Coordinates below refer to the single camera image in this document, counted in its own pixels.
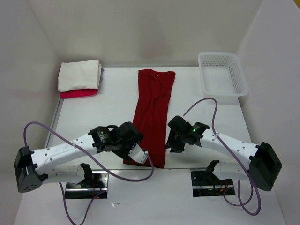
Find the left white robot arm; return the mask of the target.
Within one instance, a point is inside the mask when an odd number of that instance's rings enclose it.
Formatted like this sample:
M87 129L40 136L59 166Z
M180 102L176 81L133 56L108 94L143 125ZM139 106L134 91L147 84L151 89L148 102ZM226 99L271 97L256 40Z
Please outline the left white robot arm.
M26 193L53 182L89 187L95 182L89 164L70 167L62 164L101 152L112 152L125 161L144 164L147 152L139 145L143 138L133 123L125 122L120 126L98 126L79 138L50 148L30 150L28 146L22 147L14 161L18 192Z

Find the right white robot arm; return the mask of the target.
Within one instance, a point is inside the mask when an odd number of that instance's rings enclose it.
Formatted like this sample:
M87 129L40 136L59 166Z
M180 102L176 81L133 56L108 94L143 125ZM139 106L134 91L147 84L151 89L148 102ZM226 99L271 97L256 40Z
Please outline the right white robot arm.
M172 153L182 153L185 145L207 148L235 159L234 163L213 160L206 169L205 178L210 184L220 180L251 179L256 187L271 191L282 169L282 163L273 147L247 143L227 135L216 133L206 124L191 125L181 116L175 116L169 123L171 129L165 147Z

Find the dark red t shirt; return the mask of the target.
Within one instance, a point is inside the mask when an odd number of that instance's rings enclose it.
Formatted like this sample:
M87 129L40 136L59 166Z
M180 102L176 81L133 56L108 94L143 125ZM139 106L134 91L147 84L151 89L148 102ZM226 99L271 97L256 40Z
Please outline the dark red t shirt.
M139 70L139 98L133 124L144 135L139 146L148 151L154 167L165 166L165 139L169 101L176 73Z

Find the pink t shirt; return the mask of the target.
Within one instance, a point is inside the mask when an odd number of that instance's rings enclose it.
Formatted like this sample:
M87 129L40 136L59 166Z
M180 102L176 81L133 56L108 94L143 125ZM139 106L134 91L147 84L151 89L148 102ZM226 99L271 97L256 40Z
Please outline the pink t shirt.
M70 90L60 93L60 98L68 99L68 98L81 98L93 96L98 93L98 89L80 89L80 90Z

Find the lavender t shirt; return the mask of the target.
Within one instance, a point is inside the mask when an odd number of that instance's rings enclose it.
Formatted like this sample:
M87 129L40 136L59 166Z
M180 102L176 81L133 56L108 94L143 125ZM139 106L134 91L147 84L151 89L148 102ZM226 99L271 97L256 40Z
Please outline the lavender t shirt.
M99 82L102 82L102 80L103 80L103 73L104 73L104 68L101 68L101 72L100 72L100 80L99 80Z

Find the cream white t shirt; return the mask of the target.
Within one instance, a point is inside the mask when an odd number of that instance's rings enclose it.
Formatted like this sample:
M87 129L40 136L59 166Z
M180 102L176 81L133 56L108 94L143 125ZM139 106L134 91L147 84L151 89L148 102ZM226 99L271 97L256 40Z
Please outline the cream white t shirt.
M99 60L62 63L58 75L58 91L98 89L101 71Z

